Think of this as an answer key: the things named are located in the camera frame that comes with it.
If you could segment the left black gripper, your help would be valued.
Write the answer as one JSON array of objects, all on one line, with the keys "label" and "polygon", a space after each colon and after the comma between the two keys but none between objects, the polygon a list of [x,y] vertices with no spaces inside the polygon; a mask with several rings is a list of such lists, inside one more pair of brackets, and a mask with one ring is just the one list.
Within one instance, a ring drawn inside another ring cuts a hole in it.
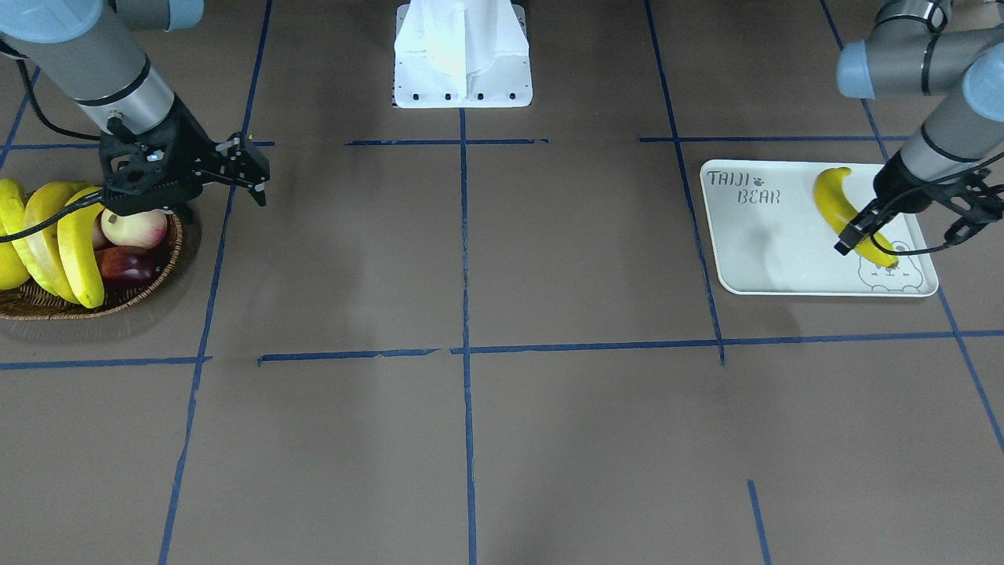
[{"label": "left black gripper", "polygon": [[846,199],[833,204],[833,221],[838,242],[833,246],[847,255],[856,251],[861,257],[892,257],[878,240],[883,226],[894,214],[919,214],[938,202],[958,216],[944,233],[946,246],[961,246],[986,226],[1000,221],[1003,211],[1003,185],[990,185],[982,170],[964,170],[944,178],[942,183],[924,181],[908,171],[901,154],[886,162],[874,178],[875,199],[858,212]]}]

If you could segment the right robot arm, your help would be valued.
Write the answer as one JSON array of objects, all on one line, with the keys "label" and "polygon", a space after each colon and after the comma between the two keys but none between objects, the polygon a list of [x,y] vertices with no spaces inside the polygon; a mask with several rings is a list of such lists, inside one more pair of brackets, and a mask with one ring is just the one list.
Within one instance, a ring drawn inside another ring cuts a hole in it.
[{"label": "right robot arm", "polygon": [[202,1],[4,1],[2,44],[34,61],[100,128],[100,203],[121,215],[176,210],[207,184],[267,202],[267,158],[242,132],[213,140],[137,43],[203,18]]}]

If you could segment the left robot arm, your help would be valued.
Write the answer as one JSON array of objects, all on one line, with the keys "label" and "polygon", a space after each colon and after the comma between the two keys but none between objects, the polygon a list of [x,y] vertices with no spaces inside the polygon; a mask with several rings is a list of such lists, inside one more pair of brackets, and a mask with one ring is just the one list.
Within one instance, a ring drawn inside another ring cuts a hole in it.
[{"label": "left robot arm", "polygon": [[874,200],[838,226],[841,254],[875,241],[897,215],[933,203],[958,215],[946,246],[1002,219],[1002,189],[986,183],[1002,157],[1002,28],[947,32],[950,15],[950,1],[883,2],[871,35],[840,53],[836,82],[844,97],[940,97],[875,175]]}]

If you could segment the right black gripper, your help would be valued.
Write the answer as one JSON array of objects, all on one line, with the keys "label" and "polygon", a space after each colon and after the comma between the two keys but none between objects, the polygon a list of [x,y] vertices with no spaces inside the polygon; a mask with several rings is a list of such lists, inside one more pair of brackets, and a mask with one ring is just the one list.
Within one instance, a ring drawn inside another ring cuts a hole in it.
[{"label": "right black gripper", "polygon": [[199,197],[207,184],[246,189],[260,207],[267,204],[270,164],[244,133],[211,140],[181,99],[175,99],[160,124],[135,133],[119,112],[105,122],[98,155],[104,182],[100,203],[128,216],[155,209],[176,209]]}]

